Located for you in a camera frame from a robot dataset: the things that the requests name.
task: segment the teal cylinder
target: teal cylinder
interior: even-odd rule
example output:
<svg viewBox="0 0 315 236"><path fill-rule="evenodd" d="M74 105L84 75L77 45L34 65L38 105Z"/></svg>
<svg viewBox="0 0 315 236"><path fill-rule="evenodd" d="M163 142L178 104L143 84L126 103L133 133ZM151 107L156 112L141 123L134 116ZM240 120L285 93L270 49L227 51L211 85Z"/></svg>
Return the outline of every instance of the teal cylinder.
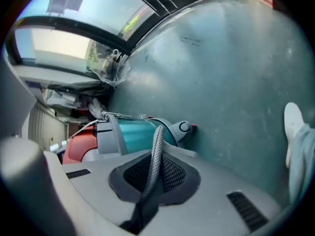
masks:
<svg viewBox="0 0 315 236"><path fill-rule="evenodd" d="M153 136L156 128L160 125L165 127L164 138L169 144L177 146L169 129L161 122L150 119L118 119L128 153L152 149Z"/></svg>

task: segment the foot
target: foot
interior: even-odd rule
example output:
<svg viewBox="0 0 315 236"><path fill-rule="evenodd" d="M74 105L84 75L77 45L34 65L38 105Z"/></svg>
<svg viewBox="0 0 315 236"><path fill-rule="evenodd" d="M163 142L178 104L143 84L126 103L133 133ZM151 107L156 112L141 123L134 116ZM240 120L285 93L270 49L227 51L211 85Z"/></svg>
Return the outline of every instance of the foot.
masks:
<svg viewBox="0 0 315 236"><path fill-rule="evenodd" d="M299 107L295 103L289 102L285 106L284 110L284 130L288 143L285 159L285 165L287 168L289 168L290 166L291 146L293 143L293 138L295 137L297 132L303 127L303 125L304 121Z"/></svg>

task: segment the pants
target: pants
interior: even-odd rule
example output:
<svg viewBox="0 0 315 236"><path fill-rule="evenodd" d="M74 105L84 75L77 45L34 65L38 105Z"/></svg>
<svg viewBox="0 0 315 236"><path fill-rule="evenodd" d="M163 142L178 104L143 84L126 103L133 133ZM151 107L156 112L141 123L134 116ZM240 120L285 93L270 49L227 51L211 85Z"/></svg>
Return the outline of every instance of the pants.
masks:
<svg viewBox="0 0 315 236"><path fill-rule="evenodd" d="M290 203L299 201L305 194L315 171L315 129L308 124L299 130L291 147L289 169Z"/></svg>

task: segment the person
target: person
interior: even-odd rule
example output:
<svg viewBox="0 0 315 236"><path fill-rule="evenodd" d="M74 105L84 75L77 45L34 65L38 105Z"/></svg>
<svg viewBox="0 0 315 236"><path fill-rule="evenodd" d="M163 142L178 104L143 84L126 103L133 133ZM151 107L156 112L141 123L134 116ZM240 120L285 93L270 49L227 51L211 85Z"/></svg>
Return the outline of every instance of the person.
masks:
<svg viewBox="0 0 315 236"><path fill-rule="evenodd" d="M285 164L289 169L290 203L305 194L315 171L315 129L304 123L299 107L290 102L284 110L284 129L288 141Z"/></svg>

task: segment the gray-green floor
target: gray-green floor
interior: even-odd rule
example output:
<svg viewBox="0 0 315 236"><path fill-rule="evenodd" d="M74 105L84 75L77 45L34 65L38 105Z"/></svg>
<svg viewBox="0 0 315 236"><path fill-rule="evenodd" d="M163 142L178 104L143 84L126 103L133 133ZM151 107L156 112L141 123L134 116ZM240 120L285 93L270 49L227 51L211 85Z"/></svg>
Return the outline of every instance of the gray-green floor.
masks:
<svg viewBox="0 0 315 236"><path fill-rule="evenodd" d="M256 0L208 0L153 30L109 110L198 125L185 142L288 204L283 111L315 120L315 64L301 29Z"/></svg>

